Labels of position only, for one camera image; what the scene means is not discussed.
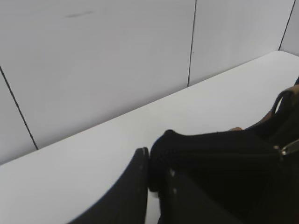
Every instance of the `black bag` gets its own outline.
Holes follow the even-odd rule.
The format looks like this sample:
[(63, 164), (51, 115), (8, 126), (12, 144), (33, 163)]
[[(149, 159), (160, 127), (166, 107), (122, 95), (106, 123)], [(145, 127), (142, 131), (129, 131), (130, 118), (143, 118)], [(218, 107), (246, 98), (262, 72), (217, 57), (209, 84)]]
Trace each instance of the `black bag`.
[[(245, 130), (194, 136), (166, 131), (149, 162), (149, 189), (159, 193), (160, 223), (213, 223), (204, 218), (206, 208), (186, 213), (186, 201), (171, 207), (173, 197), (193, 197), (194, 208), (208, 198), (206, 205), (217, 207), (209, 217), (220, 212), (232, 218), (230, 223), (299, 223), (298, 139), (299, 85), (279, 94), (267, 120)], [(168, 181), (170, 169), (179, 178), (183, 174), (179, 187)], [(170, 189), (177, 196), (171, 197)]]

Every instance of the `black fabric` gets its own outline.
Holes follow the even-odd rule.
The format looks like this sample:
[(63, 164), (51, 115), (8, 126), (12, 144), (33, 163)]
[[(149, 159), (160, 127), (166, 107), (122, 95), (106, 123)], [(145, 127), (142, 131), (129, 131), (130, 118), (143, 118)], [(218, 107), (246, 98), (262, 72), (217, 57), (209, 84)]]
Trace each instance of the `black fabric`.
[(166, 224), (242, 224), (184, 173), (167, 172), (166, 189)]
[(149, 152), (137, 149), (114, 186), (69, 224), (143, 224), (147, 204)]
[(244, 224), (299, 223), (299, 156), (283, 156), (279, 150), (299, 139), (299, 104), (288, 100), (292, 94), (283, 96), (277, 113), (246, 130), (194, 136), (168, 130), (155, 142), (149, 189), (159, 193), (160, 223), (168, 219), (169, 168), (188, 174), (207, 197)]
[[(183, 136), (167, 131), (153, 146), (149, 188), (165, 194), (168, 168), (184, 171), (207, 194), (240, 219), (257, 207), (273, 164), (280, 154), (247, 132)], [(250, 189), (246, 194), (239, 189)]]

